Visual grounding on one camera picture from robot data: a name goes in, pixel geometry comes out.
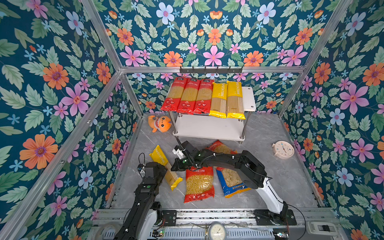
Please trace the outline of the yellow spaghetti box hidden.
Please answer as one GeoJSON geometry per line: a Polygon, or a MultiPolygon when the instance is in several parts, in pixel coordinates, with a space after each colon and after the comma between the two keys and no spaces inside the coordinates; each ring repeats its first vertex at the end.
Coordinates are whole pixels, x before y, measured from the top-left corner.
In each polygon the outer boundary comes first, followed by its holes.
{"type": "Polygon", "coordinates": [[[156,148],[150,154],[150,157],[154,162],[161,164],[167,169],[165,179],[173,191],[178,186],[178,184],[183,181],[183,179],[179,177],[176,172],[171,171],[172,166],[159,145],[156,146],[156,148]]]}

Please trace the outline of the red macaroni bag front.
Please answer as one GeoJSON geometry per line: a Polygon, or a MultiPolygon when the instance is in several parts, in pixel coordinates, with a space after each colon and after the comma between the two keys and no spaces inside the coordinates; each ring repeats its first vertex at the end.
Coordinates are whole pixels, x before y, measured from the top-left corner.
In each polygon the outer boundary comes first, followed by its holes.
{"type": "Polygon", "coordinates": [[[203,167],[186,170],[186,194],[184,203],[201,201],[215,196],[214,169],[203,167]]]}

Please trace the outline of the red macaroni bag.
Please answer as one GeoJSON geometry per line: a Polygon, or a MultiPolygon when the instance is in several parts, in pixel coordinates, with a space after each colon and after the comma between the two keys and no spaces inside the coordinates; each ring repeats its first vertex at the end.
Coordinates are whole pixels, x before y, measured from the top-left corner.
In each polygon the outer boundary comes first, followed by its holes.
{"type": "Polygon", "coordinates": [[[201,201],[215,196],[214,169],[203,167],[186,170],[186,194],[184,203],[201,201]]]}
{"type": "MultiPolygon", "coordinates": [[[[230,147],[225,145],[219,140],[216,140],[212,144],[208,145],[206,147],[206,150],[215,152],[217,154],[223,153],[223,154],[228,154],[228,155],[235,155],[238,152],[236,150],[232,150],[230,147]]],[[[229,164],[223,164],[223,163],[214,163],[214,164],[208,164],[209,167],[215,167],[215,168],[223,168],[223,169],[230,169],[234,170],[234,166],[231,166],[229,164]]]]}

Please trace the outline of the blue pasta bag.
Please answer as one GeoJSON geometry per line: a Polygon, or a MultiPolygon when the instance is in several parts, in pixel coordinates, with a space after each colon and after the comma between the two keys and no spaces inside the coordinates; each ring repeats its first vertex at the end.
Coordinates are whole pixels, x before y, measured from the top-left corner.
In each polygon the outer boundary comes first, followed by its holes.
{"type": "Polygon", "coordinates": [[[234,195],[250,190],[236,171],[220,167],[217,167],[216,171],[225,198],[231,198],[234,195]]]}

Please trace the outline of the red spaghetti bag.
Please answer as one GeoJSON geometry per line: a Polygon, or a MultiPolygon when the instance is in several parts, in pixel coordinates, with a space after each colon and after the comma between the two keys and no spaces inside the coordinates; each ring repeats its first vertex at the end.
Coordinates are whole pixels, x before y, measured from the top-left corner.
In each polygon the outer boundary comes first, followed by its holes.
{"type": "Polygon", "coordinates": [[[189,79],[183,91],[177,112],[181,114],[192,114],[195,109],[195,103],[201,81],[198,79],[189,79]]]}
{"type": "Polygon", "coordinates": [[[184,89],[187,85],[188,79],[185,77],[178,77],[172,83],[167,97],[161,107],[162,111],[175,112],[181,101],[184,89]]]}
{"type": "Polygon", "coordinates": [[[212,79],[204,79],[201,81],[193,114],[209,114],[214,82],[212,79]]]}

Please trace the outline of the yellow spaghetti box back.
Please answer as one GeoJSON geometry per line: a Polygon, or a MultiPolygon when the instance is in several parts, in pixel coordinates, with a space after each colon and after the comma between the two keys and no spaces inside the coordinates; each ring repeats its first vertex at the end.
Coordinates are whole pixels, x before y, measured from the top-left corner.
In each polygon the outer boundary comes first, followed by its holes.
{"type": "Polygon", "coordinates": [[[227,117],[228,84],[213,84],[209,116],[225,119],[227,117]]]}

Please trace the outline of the yellow spaghetti box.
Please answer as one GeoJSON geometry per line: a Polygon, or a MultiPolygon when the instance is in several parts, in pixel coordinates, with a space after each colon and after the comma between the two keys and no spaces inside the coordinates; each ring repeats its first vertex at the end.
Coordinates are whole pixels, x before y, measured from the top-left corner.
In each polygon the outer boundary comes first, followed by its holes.
{"type": "Polygon", "coordinates": [[[209,116],[225,119],[227,117],[228,84],[213,84],[209,116]]]}
{"type": "Polygon", "coordinates": [[[242,84],[227,81],[227,118],[245,120],[242,84]]]}

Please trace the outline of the yellow spaghetti box front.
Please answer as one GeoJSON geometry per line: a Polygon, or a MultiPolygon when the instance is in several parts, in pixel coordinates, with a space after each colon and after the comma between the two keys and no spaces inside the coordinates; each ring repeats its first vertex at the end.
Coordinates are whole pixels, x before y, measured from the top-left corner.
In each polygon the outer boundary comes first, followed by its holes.
{"type": "Polygon", "coordinates": [[[227,118],[245,120],[242,84],[227,81],[227,118]]]}

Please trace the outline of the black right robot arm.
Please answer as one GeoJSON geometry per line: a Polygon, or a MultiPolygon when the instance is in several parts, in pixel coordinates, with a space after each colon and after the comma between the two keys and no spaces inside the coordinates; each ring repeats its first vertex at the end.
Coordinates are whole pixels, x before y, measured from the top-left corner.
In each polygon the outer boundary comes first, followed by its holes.
{"type": "Polygon", "coordinates": [[[175,146],[173,153],[177,156],[171,168],[174,172],[197,171],[203,167],[221,167],[237,172],[243,184],[256,190],[267,205],[267,212],[261,214],[254,211],[256,216],[269,219],[276,225],[287,221],[288,204],[272,187],[265,166],[249,151],[239,154],[215,153],[208,149],[198,150],[185,141],[175,146]]]}

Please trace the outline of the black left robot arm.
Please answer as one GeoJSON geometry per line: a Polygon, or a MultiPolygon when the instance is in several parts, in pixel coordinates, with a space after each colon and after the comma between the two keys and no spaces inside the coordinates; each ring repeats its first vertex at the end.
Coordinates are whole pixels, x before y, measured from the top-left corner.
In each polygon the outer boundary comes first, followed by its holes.
{"type": "Polygon", "coordinates": [[[145,176],[135,190],[135,201],[122,228],[116,233],[115,240],[139,239],[145,218],[155,202],[166,173],[167,168],[159,163],[150,162],[145,165],[145,176]]]}

